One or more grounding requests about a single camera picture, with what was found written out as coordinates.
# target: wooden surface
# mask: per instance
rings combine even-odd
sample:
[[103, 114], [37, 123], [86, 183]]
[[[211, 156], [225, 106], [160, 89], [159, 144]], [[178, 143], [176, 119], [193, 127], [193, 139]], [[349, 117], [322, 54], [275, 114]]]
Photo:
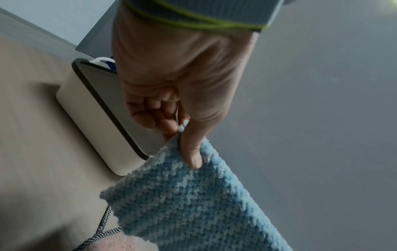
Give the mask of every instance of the wooden surface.
[[0, 250], [72, 250], [113, 174], [55, 99], [70, 63], [0, 37]]

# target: human hand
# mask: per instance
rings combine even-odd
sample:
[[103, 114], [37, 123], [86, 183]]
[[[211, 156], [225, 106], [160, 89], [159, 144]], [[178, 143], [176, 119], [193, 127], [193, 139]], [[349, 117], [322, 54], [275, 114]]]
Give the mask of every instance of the human hand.
[[132, 119], [166, 140], [190, 120], [180, 150], [190, 167], [201, 167], [200, 145], [225, 118], [257, 37], [162, 25], [121, 2], [112, 49]]

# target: blue cloth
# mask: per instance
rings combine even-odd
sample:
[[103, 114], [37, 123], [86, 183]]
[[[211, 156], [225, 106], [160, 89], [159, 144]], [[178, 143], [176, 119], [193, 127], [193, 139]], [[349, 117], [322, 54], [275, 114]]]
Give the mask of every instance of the blue cloth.
[[292, 251], [207, 139], [198, 170], [178, 140], [100, 194], [126, 235], [159, 251]]

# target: fingernail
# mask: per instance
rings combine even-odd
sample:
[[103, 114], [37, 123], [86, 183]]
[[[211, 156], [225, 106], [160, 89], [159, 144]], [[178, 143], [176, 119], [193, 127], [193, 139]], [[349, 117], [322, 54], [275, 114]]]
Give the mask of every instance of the fingernail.
[[192, 159], [192, 168], [196, 168], [199, 169], [201, 167], [201, 165], [203, 164], [203, 161], [201, 159], [201, 155], [200, 153], [196, 154], [193, 159]]

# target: blue knitted fabric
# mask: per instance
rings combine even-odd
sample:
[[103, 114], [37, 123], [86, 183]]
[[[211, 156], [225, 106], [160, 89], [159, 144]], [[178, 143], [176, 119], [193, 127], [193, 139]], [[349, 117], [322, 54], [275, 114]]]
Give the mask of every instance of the blue knitted fabric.
[[198, 170], [178, 140], [100, 194], [126, 235], [159, 251], [292, 251], [207, 139]]

